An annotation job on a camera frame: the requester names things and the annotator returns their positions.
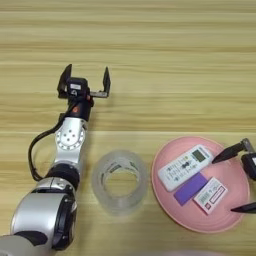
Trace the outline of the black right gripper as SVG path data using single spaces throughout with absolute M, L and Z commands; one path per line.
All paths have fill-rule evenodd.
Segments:
M 213 159 L 212 163 L 215 164 L 226 161 L 236 157 L 239 152 L 245 150 L 246 154 L 241 157 L 243 169 L 252 180 L 256 181 L 256 150 L 253 148 L 248 138 L 243 139 L 242 143 L 239 142 L 224 149 Z M 254 214 L 256 213 L 256 202 L 233 208 L 232 212 Z

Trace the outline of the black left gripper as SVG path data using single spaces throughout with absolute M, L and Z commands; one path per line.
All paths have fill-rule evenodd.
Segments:
M 91 108 L 94 106 L 95 98 L 107 98 L 110 93 L 110 74 L 108 67 L 105 68 L 103 76 L 103 91 L 94 92 L 89 88 L 77 90 L 65 90 L 67 80 L 71 76 L 72 65 L 69 64 L 62 72 L 57 86 L 58 97 L 68 100 L 68 109 L 61 113 L 59 119 L 64 120 L 66 117 L 80 118 L 88 121 L 90 118 Z

